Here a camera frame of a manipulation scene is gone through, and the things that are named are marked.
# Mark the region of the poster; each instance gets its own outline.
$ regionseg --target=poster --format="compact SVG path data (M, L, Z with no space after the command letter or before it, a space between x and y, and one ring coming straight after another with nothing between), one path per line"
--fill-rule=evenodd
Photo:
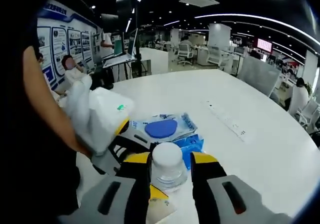
M61 60L68 54L67 33L65 29L60 27L52 28L52 50L55 71L59 76L63 76L65 68L62 66Z
M69 53L76 63L82 61L81 35L78 30L68 29Z
M83 58L87 60L92 57L89 33L81 33Z
M47 26L37 27L39 51L43 55L43 63L41 65L41 69L48 78L49 83L52 85L56 81L56 75L52 70L50 30L51 28Z

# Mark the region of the ceiling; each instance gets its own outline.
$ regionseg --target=ceiling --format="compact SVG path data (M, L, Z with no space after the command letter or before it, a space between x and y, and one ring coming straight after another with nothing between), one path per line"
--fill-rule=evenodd
M66 4L68 0L57 0ZM222 23L232 28L231 33L245 33L258 38L276 42L288 47L296 53L305 56L306 50L320 53L320 46L310 38L287 26L252 17L242 16L215 16L195 18L209 14L247 14L266 17L294 26L320 41L320 5L318 0L216 0L217 5L198 7L185 5L179 0L142 0L138 2L138 25L150 24L150 28L183 30L208 29L210 23ZM69 5L70 8L85 16L92 18L99 25L101 13L117 14L116 0L83 0L80 5ZM297 60L304 62L294 52L276 45L279 50L292 54Z

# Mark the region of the air vent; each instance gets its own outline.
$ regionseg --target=air vent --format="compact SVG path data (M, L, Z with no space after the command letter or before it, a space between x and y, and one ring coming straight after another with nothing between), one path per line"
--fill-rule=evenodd
M219 2L216 0L180 0L181 3L189 3L200 8L217 5Z

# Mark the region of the white round table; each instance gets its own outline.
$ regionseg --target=white round table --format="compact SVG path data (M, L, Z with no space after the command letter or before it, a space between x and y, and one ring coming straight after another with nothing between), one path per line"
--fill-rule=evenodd
M204 138L204 151L217 158L228 175L258 191L274 213L294 217L318 186L320 151L307 132L267 96L225 72L150 75L117 82L112 91L134 100L132 119L187 112ZM213 115L207 101L245 126L250 139L242 141ZM169 196L177 207L169 223L198 223L191 178Z

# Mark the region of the power strip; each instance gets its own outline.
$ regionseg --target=power strip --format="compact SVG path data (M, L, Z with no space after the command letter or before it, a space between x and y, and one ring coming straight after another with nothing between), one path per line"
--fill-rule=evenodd
M223 124L233 131L243 142L248 143L252 139L248 130L245 129L238 120L232 118L222 107L209 100L205 102L205 105L210 109L213 115L222 121Z

